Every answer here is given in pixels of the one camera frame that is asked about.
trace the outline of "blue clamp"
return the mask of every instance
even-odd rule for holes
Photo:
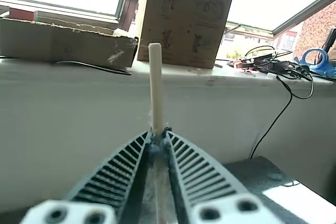
[[[306,62],[307,54],[313,51],[317,51],[321,54],[322,60],[320,63],[313,65]],[[311,48],[304,52],[302,59],[299,60],[298,57],[294,58],[294,61],[301,65],[307,65],[311,72],[317,73],[321,76],[336,78],[336,68],[329,64],[328,53],[321,48]]]

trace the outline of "window sill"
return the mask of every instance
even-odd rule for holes
[[[175,87],[232,87],[235,89],[283,89],[275,79],[267,78],[264,73],[243,73],[218,61],[223,68],[200,69],[175,65],[163,65],[164,85]],[[33,82],[48,84],[117,84],[149,85],[149,63],[135,60],[129,68],[132,76],[106,73],[96,69],[32,63],[23,60],[2,60],[0,63],[0,83]],[[293,90],[310,90],[311,83],[303,80],[286,80]],[[333,90],[333,82],[314,78],[315,90]]]

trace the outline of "cardboard box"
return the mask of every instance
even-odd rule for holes
[[[138,60],[160,42],[163,63],[213,68],[232,0],[139,0]]]
[[[126,36],[0,18],[0,55],[8,57],[123,68],[132,66],[136,45],[136,39]]]

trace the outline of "window frame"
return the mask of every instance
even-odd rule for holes
[[[226,27],[228,29],[233,29],[231,33],[239,34],[239,35],[247,35],[253,36],[257,38],[264,38],[264,39],[275,39],[282,34],[284,34],[289,29],[299,25],[302,21],[306,20],[307,18],[311,17],[318,11],[322,10],[323,8],[327,7],[331,3],[336,0],[316,0],[312,2],[309,6],[292,16],[290,19],[276,27],[274,30],[266,30],[258,27],[252,27],[245,24],[239,24],[235,22],[226,22]]]

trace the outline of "mounting hole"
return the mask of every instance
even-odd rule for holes
[[[255,211],[258,209],[257,205],[249,200],[242,200],[238,202],[238,209],[242,212]]]
[[[85,224],[103,224],[105,221],[105,215],[100,212],[90,214],[85,219]]]
[[[202,220],[217,220],[219,218],[220,218],[220,214],[216,208],[203,208],[201,210]]]
[[[49,214],[46,216],[46,223],[49,224],[57,224],[62,222],[67,215],[67,209],[65,207],[59,207],[53,209]]]

